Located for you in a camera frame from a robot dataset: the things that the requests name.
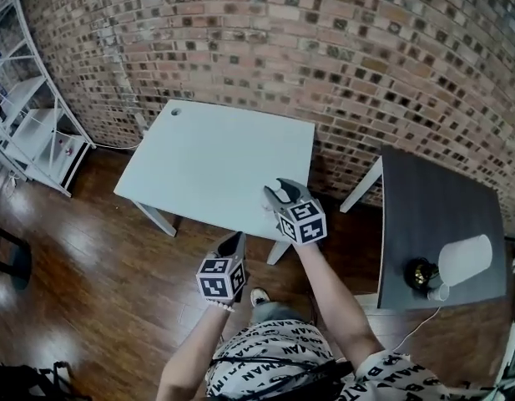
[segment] tabletop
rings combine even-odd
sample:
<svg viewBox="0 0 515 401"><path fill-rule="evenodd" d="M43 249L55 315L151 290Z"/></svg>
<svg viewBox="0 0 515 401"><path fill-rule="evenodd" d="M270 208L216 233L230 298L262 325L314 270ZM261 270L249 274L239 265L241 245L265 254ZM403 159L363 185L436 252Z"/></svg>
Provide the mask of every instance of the tabletop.
<svg viewBox="0 0 515 401"><path fill-rule="evenodd" d="M282 177L306 185L312 123L171 99L114 193L178 216L277 241L261 192Z"/></svg>
<svg viewBox="0 0 515 401"><path fill-rule="evenodd" d="M384 146L383 242L378 307L417 309L480 302L506 294L507 265L497 193L475 180ZM445 302L417 295L404 281L412 258L437 264L449 242L481 234L492 244L491 266L450 288Z"/></svg>

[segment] forearm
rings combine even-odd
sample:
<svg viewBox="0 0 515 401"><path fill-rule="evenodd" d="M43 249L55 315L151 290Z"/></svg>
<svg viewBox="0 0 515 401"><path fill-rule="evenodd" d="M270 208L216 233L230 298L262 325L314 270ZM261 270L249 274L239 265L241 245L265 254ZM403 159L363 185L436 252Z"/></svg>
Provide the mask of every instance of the forearm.
<svg viewBox="0 0 515 401"><path fill-rule="evenodd" d="M209 306L164 367L157 401L192 399L204 379L230 313Z"/></svg>
<svg viewBox="0 0 515 401"><path fill-rule="evenodd" d="M372 353L383 349L366 315L331 269L316 244L295 246L315 293L327 329L355 369Z"/></svg>

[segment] shirt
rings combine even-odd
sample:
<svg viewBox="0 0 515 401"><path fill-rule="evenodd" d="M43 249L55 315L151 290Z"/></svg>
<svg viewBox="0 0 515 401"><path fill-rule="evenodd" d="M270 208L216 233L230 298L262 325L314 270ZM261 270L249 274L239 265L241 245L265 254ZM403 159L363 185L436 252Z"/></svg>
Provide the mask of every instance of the shirt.
<svg viewBox="0 0 515 401"><path fill-rule="evenodd" d="M213 356L222 357L280 358L317 366L332 360L333 354L316 327L301 321L282 320L245 328ZM207 395L238 398L302 372L302 368L290 364L219 362L207 372ZM265 398L310 382L311 376L292 379ZM372 354L356 371L355 378L343 378L342 382L344 387L338 399L344 401L435 401L448 397L447 389L433 373L411 363L408 356L393 351Z"/></svg>

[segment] white sneaker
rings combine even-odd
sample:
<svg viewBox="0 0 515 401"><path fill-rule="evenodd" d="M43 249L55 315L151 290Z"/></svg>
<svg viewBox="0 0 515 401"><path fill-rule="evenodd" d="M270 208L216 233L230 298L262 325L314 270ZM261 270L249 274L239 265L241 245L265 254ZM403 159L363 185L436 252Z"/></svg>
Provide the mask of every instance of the white sneaker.
<svg viewBox="0 0 515 401"><path fill-rule="evenodd" d="M254 288L250 294L251 306L255 307L258 304L266 303L270 301L270 297L265 290L262 288Z"/></svg>

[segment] lamp shade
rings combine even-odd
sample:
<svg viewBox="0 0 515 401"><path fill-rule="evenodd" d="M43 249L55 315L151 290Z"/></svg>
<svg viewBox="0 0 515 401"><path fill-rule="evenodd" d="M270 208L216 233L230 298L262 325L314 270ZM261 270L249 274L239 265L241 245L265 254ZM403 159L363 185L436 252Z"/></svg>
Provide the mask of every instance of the lamp shade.
<svg viewBox="0 0 515 401"><path fill-rule="evenodd" d="M449 287L491 266L492 246L486 235L446 244L439 253L439 275Z"/></svg>

